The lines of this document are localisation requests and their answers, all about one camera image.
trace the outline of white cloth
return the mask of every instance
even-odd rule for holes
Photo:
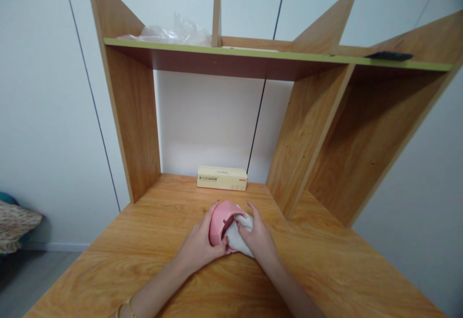
[[[224,237],[228,236],[228,245],[237,251],[240,251],[241,253],[254,258],[254,255],[247,246],[246,242],[241,238],[241,235],[238,232],[238,225],[236,224],[236,221],[238,221],[247,231],[251,232],[254,225],[254,219],[247,213],[246,218],[240,214],[235,214],[233,219],[233,223],[230,225],[227,231],[225,231],[224,235]]]

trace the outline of fabric item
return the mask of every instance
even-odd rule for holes
[[[40,213],[0,200],[0,253],[13,253],[21,247],[19,239],[40,224]]]
[[[228,236],[228,245],[232,248],[235,248],[237,251],[240,251],[241,253],[254,258],[251,250],[238,232],[238,225],[236,224],[236,221],[238,221],[238,223],[244,226],[247,231],[251,232],[254,226],[254,219],[247,213],[246,218],[240,214],[235,214],[233,219],[233,223],[230,225],[227,231],[225,231],[224,235],[224,237]]]

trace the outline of hand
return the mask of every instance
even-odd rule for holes
[[[262,221],[258,209],[249,201],[247,204],[254,215],[254,226],[249,232],[237,222],[238,232],[262,267],[279,262],[280,257],[269,227]]]
[[[204,215],[202,221],[193,227],[175,256],[174,260],[181,263],[189,275],[195,273],[214,259],[225,255],[228,237],[225,237],[222,243],[215,247],[212,247],[209,243],[209,228],[212,213],[217,204],[217,201],[214,202]]]

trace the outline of yellow box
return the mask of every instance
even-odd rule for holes
[[[202,188],[246,190],[247,174],[243,169],[200,165],[196,186]]]

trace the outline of plastic bag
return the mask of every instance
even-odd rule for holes
[[[146,26],[143,28],[140,36],[124,35],[118,37],[118,39],[189,46],[212,46],[211,35],[206,29],[182,17],[178,13],[174,13],[174,27],[172,30],[167,30],[160,26]]]

